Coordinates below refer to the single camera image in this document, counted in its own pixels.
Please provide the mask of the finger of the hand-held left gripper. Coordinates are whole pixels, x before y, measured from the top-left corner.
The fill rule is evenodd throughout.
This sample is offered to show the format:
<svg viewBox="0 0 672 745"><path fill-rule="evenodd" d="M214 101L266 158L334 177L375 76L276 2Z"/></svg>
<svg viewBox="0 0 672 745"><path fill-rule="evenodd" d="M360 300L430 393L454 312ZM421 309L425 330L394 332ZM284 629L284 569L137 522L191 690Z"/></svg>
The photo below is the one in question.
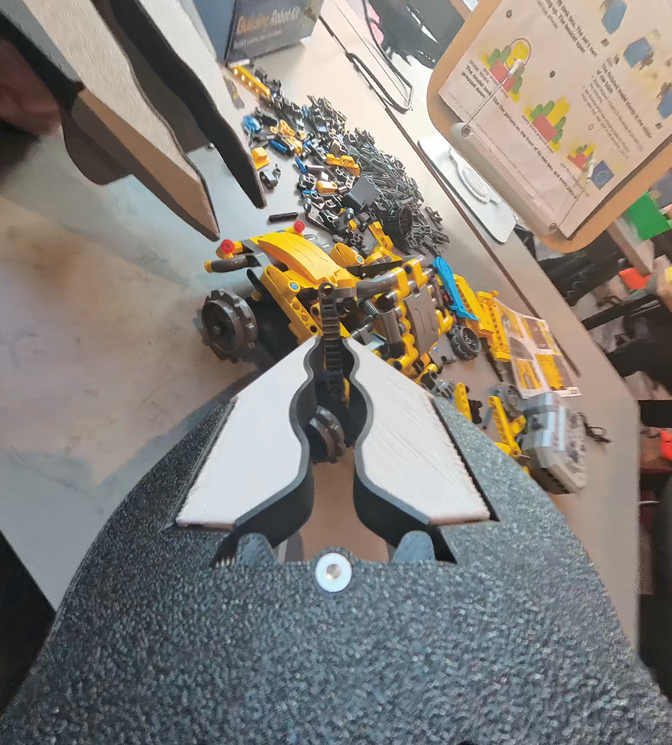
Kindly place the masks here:
<svg viewBox="0 0 672 745"><path fill-rule="evenodd" d="M71 114L167 208L219 239L206 183L139 86L131 62L91 2L24 3L82 88Z"/></svg>
<svg viewBox="0 0 672 745"><path fill-rule="evenodd" d="M187 115L203 136L191 145L182 133L182 151L195 150L202 142L213 144L249 201L257 209L265 208L267 199L253 158L229 121L235 107L215 50L182 2L112 2L112 13L145 69L180 105L180 113L169 120L173 131Z"/></svg>

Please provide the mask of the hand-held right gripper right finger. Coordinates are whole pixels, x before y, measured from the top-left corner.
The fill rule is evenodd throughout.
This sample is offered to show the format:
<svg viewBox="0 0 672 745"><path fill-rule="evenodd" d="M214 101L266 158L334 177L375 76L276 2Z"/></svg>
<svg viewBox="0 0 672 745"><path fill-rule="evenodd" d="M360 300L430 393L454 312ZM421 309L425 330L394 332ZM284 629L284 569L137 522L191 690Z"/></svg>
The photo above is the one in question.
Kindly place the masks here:
<svg viewBox="0 0 672 745"><path fill-rule="evenodd" d="M436 399L354 340L344 342L344 369L357 517L394 557L417 534L427 561L455 564L443 529L487 523L492 509Z"/></svg>

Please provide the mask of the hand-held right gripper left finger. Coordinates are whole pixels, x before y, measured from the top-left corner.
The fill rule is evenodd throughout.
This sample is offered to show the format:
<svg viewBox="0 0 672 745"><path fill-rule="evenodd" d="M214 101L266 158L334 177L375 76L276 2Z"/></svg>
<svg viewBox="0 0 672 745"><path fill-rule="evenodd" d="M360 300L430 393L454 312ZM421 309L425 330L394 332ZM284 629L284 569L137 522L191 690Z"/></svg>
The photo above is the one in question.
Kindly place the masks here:
<svg viewBox="0 0 672 745"><path fill-rule="evenodd" d="M314 479L308 426L316 413L321 338L315 337L237 394L192 470L174 519L223 533L214 565L262 535L277 547L310 519Z"/></svg>

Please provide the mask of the grey toothed rack piece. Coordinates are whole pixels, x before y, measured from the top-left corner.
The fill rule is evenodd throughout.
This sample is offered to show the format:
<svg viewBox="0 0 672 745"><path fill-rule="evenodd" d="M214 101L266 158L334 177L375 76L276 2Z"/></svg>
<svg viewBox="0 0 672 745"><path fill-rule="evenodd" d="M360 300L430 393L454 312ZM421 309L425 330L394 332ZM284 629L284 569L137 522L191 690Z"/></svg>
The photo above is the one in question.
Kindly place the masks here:
<svg viewBox="0 0 672 745"><path fill-rule="evenodd" d="M324 376L329 397L346 403L348 391L343 368L343 341L336 290L330 282L323 282L318 288Z"/></svg>

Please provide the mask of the yellow toy brick vehicle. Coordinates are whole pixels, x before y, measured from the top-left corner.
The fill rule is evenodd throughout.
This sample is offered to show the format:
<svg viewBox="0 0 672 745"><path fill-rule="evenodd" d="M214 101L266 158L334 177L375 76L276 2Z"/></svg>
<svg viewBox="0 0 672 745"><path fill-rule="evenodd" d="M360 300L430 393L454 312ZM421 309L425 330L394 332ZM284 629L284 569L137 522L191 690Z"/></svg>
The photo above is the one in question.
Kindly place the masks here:
<svg viewBox="0 0 672 745"><path fill-rule="evenodd" d="M389 238L378 233L368 256L338 242L331 249L304 233L304 222L243 241L224 240L209 274L245 271L247 296L213 290L200 311L201 332L221 360L237 362L257 349L276 360L296 345L322 336L318 288L336 288L342 340L351 339L387 362L431 395L443 397L473 423L479 404L467 387L442 378L457 359L447 332L456 321L429 260L399 257ZM336 462L350 442L346 403L328 395L324 364L316 375L317 409L308 426L314 462Z"/></svg>

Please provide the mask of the person's left hand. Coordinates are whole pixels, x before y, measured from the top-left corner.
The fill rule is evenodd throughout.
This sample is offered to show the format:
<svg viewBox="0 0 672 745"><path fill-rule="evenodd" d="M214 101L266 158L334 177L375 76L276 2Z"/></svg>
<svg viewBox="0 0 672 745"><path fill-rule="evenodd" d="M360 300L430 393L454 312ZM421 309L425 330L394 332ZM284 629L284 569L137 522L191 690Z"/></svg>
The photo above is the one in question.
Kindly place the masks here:
<svg viewBox="0 0 672 745"><path fill-rule="evenodd" d="M50 135L61 128L60 107L52 93L1 35L0 119L31 135Z"/></svg>

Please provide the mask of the dark blue kit box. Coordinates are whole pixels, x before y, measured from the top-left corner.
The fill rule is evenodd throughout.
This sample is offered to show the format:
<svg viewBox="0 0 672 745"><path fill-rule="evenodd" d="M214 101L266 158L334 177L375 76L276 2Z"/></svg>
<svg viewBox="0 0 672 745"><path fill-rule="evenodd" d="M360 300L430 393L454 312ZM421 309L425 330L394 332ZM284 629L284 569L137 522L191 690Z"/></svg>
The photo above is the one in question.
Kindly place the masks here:
<svg viewBox="0 0 672 745"><path fill-rule="evenodd" d="M312 35L323 1L195 1L221 62L256 59Z"/></svg>

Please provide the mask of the dark grey toothed wheel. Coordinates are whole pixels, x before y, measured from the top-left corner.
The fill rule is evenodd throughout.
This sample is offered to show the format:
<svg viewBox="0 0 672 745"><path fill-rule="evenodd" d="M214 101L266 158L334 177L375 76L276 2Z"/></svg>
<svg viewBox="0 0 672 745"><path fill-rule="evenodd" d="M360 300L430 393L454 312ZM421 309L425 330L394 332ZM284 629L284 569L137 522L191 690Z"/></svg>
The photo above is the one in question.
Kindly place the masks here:
<svg viewBox="0 0 672 745"><path fill-rule="evenodd" d="M482 351L482 343L479 336L471 327L465 324L454 323L446 336L453 353L459 360L468 362L479 357Z"/></svg>

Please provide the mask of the grey battery box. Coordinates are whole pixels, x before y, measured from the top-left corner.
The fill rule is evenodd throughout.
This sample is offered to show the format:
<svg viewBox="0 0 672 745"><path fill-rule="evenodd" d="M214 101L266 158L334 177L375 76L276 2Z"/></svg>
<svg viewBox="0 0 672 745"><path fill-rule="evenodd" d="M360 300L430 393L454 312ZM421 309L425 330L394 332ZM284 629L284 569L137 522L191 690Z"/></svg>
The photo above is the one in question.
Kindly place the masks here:
<svg viewBox="0 0 672 745"><path fill-rule="evenodd" d="M530 476L552 495L574 495L588 482L583 416L567 408L555 393L527 398L521 454Z"/></svg>

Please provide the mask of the pile of loose brick pieces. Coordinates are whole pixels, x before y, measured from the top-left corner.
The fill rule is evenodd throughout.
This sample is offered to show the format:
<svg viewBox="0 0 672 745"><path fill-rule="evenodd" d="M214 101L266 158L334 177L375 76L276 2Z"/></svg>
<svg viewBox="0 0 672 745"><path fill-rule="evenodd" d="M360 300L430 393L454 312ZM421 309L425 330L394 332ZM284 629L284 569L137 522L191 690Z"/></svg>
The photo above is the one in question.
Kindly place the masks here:
<svg viewBox="0 0 672 745"><path fill-rule="evenodd" d="M283 96L281 83L262 70L234 65L231 72L265 107L257 108L244 123L251 143L263 143L263 137L267 138L267 145L252 149L254 163L267 165L269 151L294 159L300 172L297 188L305 217L326 230L334 244L347 244L368 256L378 244L378 233L385 234L381 226L384 213L394 204L407 203L413 210L414 229L406 241L394 242L387 236L395 253L430 262L443 257L441 245L449 242L449 237L440 229L440 216L432 210L427 211L427 219L420 215L424 200L415 180L406 174L402 162L378 149L366 130L347 130L346 117L325 98L309 97L308 106L296 106ZM495 308L499 294L474 291L458 276L463 299L479 319L469 325L502 382L488 397L487 418L493 419L499 434L496 444L527 465L520 448L526 419L515 386L502 374L502 366L509 361Z"/></svg>

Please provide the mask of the yellow printed sticker sheet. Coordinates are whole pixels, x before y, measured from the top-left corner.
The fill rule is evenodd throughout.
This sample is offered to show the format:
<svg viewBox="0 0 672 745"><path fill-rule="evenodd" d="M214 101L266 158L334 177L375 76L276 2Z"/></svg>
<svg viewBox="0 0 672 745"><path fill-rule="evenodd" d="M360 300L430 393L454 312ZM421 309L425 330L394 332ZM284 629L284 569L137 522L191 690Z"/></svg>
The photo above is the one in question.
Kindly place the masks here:
<svg viewBox="0 0 672 745"><path fill-rule="evenodd" d="M546 321L520 314L495 300L503 349L522 399L544 393L562 398L581 395Z"/></svg>

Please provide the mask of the black tyre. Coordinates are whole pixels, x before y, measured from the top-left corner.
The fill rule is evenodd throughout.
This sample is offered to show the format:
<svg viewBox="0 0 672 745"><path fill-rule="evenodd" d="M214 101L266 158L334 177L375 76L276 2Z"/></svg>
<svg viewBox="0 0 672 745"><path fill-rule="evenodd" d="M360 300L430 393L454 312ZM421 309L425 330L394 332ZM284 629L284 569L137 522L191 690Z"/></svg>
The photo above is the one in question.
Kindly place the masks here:
<svg viewBox="0 0 672 745"><path fill-rule="evenodd" d="M414 229L414 216L407 203L392 205L383 215L381 226L384 233L394 242L406 241Z"/></svg>

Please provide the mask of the cluttered background table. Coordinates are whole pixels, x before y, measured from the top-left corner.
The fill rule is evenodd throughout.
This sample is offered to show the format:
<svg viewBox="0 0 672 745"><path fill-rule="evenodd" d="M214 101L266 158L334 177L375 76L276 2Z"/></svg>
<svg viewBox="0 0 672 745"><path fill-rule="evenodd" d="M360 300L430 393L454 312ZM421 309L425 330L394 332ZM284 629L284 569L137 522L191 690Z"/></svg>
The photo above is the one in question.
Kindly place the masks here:
<svg viewBox="0 0 672 745"><path fill-rule="evenodd" d="M672 287L667 279L670 258L672 250L667 255L656 254L643 288L581 322L587 331L620 322L613 348L605 351L611 366L622 378L645 375L672 397Z"/></svg>

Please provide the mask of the instruction sign board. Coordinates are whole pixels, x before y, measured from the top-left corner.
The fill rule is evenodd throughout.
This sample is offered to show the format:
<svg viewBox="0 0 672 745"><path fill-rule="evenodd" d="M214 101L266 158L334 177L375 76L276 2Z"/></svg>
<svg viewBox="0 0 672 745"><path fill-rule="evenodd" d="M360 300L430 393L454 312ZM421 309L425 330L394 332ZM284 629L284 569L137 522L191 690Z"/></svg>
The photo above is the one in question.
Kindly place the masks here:
<svg viewBox="0 0 672 745"><path fill-rule="evenodd" d="M427 106L549 248L582 249L672 167L672 1L478 2Z"/></svg>

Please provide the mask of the white sign base plate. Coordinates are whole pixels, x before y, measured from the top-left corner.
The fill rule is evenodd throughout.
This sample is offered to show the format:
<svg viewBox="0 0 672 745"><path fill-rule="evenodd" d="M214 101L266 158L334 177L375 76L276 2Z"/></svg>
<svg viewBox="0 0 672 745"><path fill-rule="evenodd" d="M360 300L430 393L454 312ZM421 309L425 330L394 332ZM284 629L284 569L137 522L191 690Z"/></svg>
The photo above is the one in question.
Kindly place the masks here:
<svg viewBox="0 0 672 745"><path fill-rule="evenodd" d="M507 242L517 226L517 215L441 133L417 141L420 152L453 194L499 244Z"/></svg>

